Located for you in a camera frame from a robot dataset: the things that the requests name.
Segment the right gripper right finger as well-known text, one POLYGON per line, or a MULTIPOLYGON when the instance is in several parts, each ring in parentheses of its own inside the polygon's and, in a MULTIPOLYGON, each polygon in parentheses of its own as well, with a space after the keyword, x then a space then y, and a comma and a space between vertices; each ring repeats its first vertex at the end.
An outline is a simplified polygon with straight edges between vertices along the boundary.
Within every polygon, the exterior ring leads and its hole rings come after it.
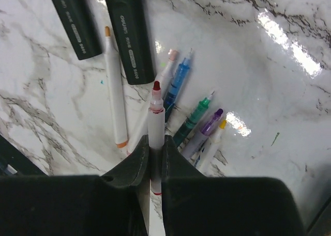
POLYGON ((162 215, 166 235, 305 235, 290 190, 269 177, 206 177, 165 137, 162 215))

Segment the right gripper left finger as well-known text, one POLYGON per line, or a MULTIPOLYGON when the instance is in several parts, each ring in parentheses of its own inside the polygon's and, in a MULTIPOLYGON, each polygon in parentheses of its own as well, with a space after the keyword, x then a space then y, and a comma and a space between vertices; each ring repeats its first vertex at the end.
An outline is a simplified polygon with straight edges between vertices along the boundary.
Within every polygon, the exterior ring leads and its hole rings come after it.
POLYGON ((1 235, 147 235, 148 140, 102 176, 1 175, 1 235))

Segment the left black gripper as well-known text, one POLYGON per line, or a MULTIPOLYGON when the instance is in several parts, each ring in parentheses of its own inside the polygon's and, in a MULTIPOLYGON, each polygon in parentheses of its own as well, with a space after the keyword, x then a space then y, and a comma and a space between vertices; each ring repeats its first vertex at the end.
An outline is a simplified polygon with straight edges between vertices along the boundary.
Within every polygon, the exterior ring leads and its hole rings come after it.
POLYGON ((45 173, 42 170, 1 136, 1 175, 2 174, 5 176, 45 176, 45 173))

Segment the purple pen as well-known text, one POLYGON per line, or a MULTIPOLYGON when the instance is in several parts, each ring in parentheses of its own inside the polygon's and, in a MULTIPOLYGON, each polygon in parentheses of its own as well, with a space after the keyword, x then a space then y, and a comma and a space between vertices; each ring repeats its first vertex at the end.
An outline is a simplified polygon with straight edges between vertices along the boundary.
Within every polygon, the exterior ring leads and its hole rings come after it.
POLYGON ((213 115, 207 120, 206 123, 194 134, 188 144, 184 147, 181 154, 186 159, 190 159, 202 145, 205 143, 207 138, 212 134, 214 129, 220 122, 223 114, 223 109, 219 108, 213 115))

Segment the pink capped white pen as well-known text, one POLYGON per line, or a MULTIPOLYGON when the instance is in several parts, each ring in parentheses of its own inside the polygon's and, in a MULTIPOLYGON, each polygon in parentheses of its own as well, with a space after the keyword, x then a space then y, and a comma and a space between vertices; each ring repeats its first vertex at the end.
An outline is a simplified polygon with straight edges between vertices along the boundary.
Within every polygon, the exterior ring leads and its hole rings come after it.
POLYGON ((105 61, 108 78, 110 108, 113 123, 114 142, 118 148, 123 148, 128 143, 125 103, 122 86, 122 71, 119 53, 114 47, 112 31, 109 26, 105 29, 105 61))

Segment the yellow capped marker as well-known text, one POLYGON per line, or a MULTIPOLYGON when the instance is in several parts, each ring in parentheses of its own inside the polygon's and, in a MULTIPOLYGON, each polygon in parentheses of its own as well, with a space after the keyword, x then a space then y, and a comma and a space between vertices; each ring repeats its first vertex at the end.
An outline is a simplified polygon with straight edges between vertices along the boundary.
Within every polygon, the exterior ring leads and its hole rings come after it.
POLYGON ((218 151, 221 144, 221 137, 225 130, 227 121, 223 120, 220 125, 215 129, 214 133, 209 136, 201 150, 198 157, 194 162, 194 167, 201 173, 205 173, 209 164, 211 163, 214 155, 218 151))

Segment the teal acrylic marker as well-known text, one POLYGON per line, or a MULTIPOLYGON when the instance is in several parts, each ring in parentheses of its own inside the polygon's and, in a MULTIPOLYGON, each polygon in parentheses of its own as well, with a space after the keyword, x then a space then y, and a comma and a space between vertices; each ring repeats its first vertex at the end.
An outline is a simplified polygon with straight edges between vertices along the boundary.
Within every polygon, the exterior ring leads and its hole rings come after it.
POLYGON ((179 147, 184 139, 189 135, 189 133, 194 129, 200 119, 204 116, 206 111, 209 108, 209 104, 213 99, 215 91, 212 91, 211 94, 205 97, 203 100, 199 101, 194 111, 191 115, 183 122, 181 127, 173 136, 176 147, 179 147))

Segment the red capped white pen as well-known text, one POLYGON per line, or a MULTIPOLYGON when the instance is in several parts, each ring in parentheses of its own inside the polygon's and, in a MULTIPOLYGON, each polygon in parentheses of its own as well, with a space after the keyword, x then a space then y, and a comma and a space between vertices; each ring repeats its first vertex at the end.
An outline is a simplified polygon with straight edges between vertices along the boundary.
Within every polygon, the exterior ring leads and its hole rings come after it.
POLYGON ((147 115, 151 191, 161 195, 162 147, 165 135, 165 110, 161 86, 154 81, 147 115))

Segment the blue pen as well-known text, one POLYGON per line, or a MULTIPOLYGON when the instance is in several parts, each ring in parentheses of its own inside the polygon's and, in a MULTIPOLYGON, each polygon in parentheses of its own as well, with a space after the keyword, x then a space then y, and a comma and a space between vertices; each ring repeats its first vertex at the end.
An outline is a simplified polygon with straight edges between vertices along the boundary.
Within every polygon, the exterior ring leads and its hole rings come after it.
POLYGON ((193 49, 190 49, 188 55, 183 59, 183 61, 178 65, 175 72, 175 76, 172 79, 170 88, 166 94, 163 107, 165 109, 165 122, 168 121, 171 111, 175 105, 175 100, 178 96, 180 88, 190 70, 191 60, 193 57, 193 49))

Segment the green highlighter black body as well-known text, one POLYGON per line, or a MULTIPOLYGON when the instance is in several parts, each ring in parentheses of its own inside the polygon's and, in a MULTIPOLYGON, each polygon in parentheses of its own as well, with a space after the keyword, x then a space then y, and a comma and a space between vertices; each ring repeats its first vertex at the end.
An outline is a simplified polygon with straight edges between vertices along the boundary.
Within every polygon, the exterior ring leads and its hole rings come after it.
POLYGON ((102 53, 87 0, 51 0, 78 60, 102 53))

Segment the orange highlighter black body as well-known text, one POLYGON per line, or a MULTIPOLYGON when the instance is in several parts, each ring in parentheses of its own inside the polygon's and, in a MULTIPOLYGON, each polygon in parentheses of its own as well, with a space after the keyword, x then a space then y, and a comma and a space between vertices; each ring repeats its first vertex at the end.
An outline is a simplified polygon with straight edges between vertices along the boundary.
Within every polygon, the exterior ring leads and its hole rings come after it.
POLYGON ((126 79, 130 85, 154 81, 143 0, 105 0, 126 79))

